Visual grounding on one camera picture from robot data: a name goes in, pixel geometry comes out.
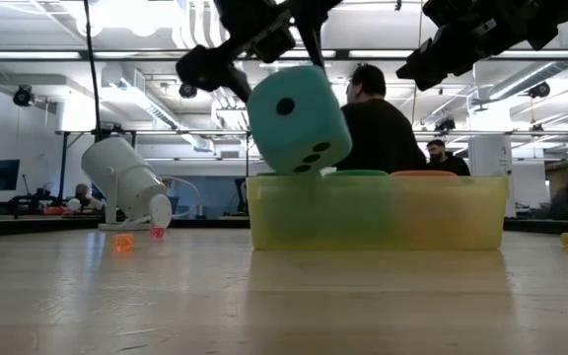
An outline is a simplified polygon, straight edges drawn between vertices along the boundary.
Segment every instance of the translucent plastic container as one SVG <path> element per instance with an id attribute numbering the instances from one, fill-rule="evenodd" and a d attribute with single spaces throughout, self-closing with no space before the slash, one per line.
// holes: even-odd
<path id="1" fill-rule="evenodd" d="M 501 245 L 506 177 L 250 177 L 259 250 L 458 250 Z"/>

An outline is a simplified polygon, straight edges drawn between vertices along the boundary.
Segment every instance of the orange cube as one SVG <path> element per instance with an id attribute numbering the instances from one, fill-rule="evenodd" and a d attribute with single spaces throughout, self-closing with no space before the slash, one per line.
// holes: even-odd
<path id="1" fill-rule="evenodd" d="M 113 249 L 117 252 L 133 251 L 135 236 L 132 234 L 116 234 L 113 236 Z"/>

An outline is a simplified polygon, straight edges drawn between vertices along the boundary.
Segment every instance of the man in black shirt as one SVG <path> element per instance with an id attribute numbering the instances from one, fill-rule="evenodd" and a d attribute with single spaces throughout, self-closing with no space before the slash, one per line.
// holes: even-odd
<path id="1" fill-rule="evenodd" d="M 423 170 L 426 158 L 411 129 L 411 123 L 385 101 L 387 85 L 381 69 L 362 65 L 347 87 L 345 116 L 352 151 L 336 165 L 339 171 L 376 170 L 388 174 Z"/>
<path id="2" fill-rule="evenodd" d="M 429 150 L 431 162 L 427 169 L 434 171 L 444 171 L 455 173 L 459 177 L 469 177 L 470 169 L 462 158 L 453 156 L 453 153 L 446 151 L 446 144 L 436 139 L 430 141 L 426 148 Z"/>

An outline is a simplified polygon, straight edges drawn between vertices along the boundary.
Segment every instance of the table surface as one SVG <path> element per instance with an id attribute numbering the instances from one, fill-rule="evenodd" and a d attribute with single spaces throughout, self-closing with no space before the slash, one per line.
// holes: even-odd
<path id="1" fill-rule="evenodd" d="M 247 230 L 0 237 L 0 354 L 568 354 L 568 251 L 258 252 Z"/>

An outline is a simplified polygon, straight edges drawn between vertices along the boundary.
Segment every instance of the blue wall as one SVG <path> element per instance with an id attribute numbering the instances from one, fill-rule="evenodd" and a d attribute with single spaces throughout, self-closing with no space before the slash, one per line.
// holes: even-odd
<path id="1" fill-rule="evenodd" d="M 176 177 L 193 183 L 201 195 L 203 213 L 207 219 L 217 219 L 225 212 L 238 211 L 236 178 L 241 177 Z M 197 203 L 194 189 L 186 183 L 173 180 L 168 196 L 178 197 L 178 213 L 193 208 Z"/>

